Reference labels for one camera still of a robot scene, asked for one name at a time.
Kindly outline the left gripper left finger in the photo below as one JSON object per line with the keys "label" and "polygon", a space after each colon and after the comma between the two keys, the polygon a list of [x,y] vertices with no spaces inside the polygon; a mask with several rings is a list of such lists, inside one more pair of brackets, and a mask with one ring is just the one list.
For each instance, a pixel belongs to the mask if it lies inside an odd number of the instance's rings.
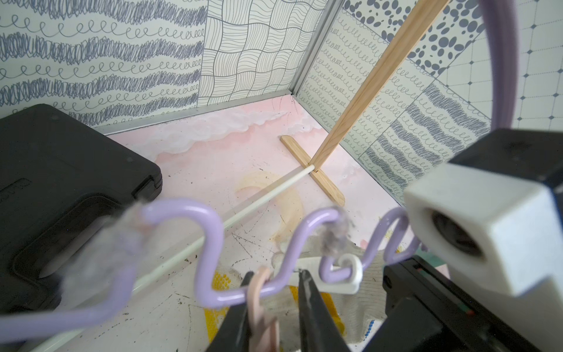
{"label": "left gripper left finger", "polygon": [[206,352],[248,352],[252,335],[246,297],[241,304],[229,308]]}

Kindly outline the yellow dotted work glove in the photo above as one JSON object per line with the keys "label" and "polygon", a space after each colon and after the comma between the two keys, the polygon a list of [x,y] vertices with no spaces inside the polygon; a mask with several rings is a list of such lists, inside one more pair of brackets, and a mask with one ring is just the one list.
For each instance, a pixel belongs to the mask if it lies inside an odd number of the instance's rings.
{"label": "yellow dotted work glove", "polygon": [[[242,284],[243,287],[247,286],[247,283],[243,281],[241,275],[237,271],[233,271],[233,273],[227,273],[226,271],[221,269],[215,271],[213,279],[211,280],[212,288],[210,290],[207,290],[207,292],[213,291],[218,293],[231,290],[232,287],[234,290],[238,290],[238,288],[236,287],[237,283]],[[339,313],[337,312],[337,308],[332,295],[330,293],[320,294],[323,303],[326,305],[329,315],[331,316],[337,327],[337,330],[343,337],[345,337],[345,324]],[[205,311],[205,325],[208,331],[208,341],[209,343],[212,343],[213,339],[217,336],[221,324],[224,322],[224,319],[226,318],[226,315],[232,304],[222,303],[221,301],[219,301],[218,303],[202,303],[202,306],[204,307]]]}

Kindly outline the purple clip hanger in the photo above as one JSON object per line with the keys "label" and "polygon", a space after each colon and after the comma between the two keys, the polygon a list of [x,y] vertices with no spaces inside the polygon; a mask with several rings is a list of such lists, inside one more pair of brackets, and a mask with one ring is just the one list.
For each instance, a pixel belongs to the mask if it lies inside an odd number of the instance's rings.
{"label": "purple clip hanger", "polygon": [[[479,7],[488,30],[494,75],[494,116],[492,128],[508,128],[516,102],[515,79],[518,73],[518,41],[514,35],[516,15],[513,1],[481,1]],[[102,324],[122,310],[133,295],[137,263],[142,256],[149,230],[164,221],[186,217],[195,221],[204,232],[202,253],[194,279],[196,298],[200,303],[241,304],[245,288],[207,292],[216,271],[224,244],[223,223],[212,208],[190,199],[165,199],[148,204],[138,203],[124,212],[112,226],[102,231],[90,253],[106,255],[97,267],[111,273],[113,282],[107,298],[83,309],[59,312],[22,313],[1,318],[1,342],[18,343],[51,337],[66,331]]]}

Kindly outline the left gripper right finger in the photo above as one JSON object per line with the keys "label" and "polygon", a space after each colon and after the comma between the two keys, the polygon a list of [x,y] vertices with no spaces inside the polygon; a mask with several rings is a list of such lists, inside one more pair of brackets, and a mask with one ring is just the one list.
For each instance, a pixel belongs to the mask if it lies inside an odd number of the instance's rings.
{"label": "left gripper right finger", "polygon": [[307,270],[299,271],[298,303],[301,351],[350,351]]}

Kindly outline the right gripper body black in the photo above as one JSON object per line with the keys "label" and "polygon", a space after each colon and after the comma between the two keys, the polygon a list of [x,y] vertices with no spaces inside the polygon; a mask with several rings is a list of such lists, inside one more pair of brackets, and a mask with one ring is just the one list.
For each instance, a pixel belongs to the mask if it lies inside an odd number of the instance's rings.
{"label": "right gripper body black", "polygon": [[[445,164],[547,186],[562,218],[562,134],[501,129]],[[455,248],[479,253],[452,220],[432,220]],[[387,321],[372,348],[383,351],[561,351],[562,294],[545,280],[521,296],[486,290],[452,270],[443,275],[418,256],[385,256]]]}

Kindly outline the white work glove yellow cuff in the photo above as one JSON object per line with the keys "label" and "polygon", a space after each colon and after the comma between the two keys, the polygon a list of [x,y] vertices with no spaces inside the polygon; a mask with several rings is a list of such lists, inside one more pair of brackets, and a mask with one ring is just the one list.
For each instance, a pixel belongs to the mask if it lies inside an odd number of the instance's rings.
{"label": "white work glove yellow cuff", "polygon": [[[355,345],[365,341],[374,330],[372,324],[386,318],[383,271],[383,252],[378,252],[370,267],[364,271],[357,294],[321,294],[338,331],[348,344]],[[281,344],[288,351],[300,349],[298,291],[296,286],[285,287],[281,293],[263,301],[266,309],[277,315]]]}

